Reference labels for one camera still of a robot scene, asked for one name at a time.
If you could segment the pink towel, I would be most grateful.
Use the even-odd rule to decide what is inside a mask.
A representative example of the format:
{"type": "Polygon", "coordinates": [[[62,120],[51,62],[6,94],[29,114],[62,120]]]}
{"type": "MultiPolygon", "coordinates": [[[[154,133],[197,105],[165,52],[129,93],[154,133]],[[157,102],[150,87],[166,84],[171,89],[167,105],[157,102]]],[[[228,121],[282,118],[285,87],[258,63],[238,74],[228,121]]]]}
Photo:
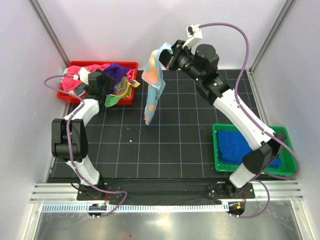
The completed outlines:
{"type": "Polygon", "coordinates": [[[73,75],[77,75],[81,68],[86,68],[88,71],[94,72],[96,70],[103,71],[109,65],[110,65],[110,63],[103,64],[103,65],[93,64],[93,65],[83,66],[83,67],[74,65],[74,66],[66,68],[63,72],[63,74],[65,76],[61,80],[62,90],[66,91],[66,92],[73,92],[78,87],[81,87],[81,86],[86,87],[87,86],[86,84],[82,83],[81,81],[73,79],[73,75]]]}

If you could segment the pastel patterned towel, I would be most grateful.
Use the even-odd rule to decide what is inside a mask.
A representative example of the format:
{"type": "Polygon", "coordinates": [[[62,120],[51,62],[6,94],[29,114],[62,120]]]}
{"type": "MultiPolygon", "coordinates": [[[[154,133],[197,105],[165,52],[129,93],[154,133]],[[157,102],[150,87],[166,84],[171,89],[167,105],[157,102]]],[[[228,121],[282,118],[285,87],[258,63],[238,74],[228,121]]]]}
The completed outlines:
{"type": "Polygon", "coordinates": [[[148,84],[147,99],[144,108],[144,121],[147,126],[151,123],[155,115],[158,101],[166,86],[160,62],[160,55],[164,51],[168,51],[169,54],[173,53],[172,46],[167,42],[151,53],[148,63],[141,75],[142,79],[148,84]]]}

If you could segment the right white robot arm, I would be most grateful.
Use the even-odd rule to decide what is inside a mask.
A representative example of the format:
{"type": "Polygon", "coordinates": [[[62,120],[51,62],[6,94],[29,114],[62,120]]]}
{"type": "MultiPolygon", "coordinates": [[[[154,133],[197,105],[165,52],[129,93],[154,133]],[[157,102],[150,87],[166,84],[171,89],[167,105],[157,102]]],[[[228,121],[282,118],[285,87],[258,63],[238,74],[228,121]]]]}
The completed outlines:
{"type": "Polygon", "coordinates": [[[200,44],[195,53],[177,40],[164,44],[159,54],[160,63],[170,71],[182,70],[195,80],[198,93],[221,111],[243,135],[251,152],[225,181],[224,189],[230,198],[242,195],[247,183],[261,174],[283,151],[284,133],[275,133],[266,126],[239,98],[234,84],[218,73],[219,56],[209,44],[200,44]]]}

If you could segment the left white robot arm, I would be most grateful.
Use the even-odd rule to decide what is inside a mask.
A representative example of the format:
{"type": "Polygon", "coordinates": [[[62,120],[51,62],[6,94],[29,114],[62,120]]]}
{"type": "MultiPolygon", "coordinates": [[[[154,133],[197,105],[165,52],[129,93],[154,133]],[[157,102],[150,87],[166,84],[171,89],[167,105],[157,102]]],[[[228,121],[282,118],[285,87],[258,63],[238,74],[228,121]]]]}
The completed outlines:
{"type": "Polygon", "coordinates": [[[86,194],[94,200],[101,200],[108,194],[101,174],[89,158],[89,142],[86,125],[99,113],[100,105],[114,83],[114,79],[102,70],[88,71],[82,67],[77,74],[63,74],[61,78],[80,81],[88,96],[81,98],[71,92],[59,89],[80,100],[80,104],[63,118],[55,118],[51,123],[52,155],[64,161],[78,176],[78,193],[86,194]]]}

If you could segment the blue towel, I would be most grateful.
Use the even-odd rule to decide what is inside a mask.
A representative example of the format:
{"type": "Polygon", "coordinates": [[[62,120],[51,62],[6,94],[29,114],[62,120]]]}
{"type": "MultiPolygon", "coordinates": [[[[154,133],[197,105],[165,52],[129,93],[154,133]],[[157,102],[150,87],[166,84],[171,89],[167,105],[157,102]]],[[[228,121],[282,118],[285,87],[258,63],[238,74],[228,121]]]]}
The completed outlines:
{"type": "Polygon", "coordinates": [[[238,131],[219,130],[216,136],[217,164],[239,166],[243,157],[252,151],[244,136],[238,131]]]}

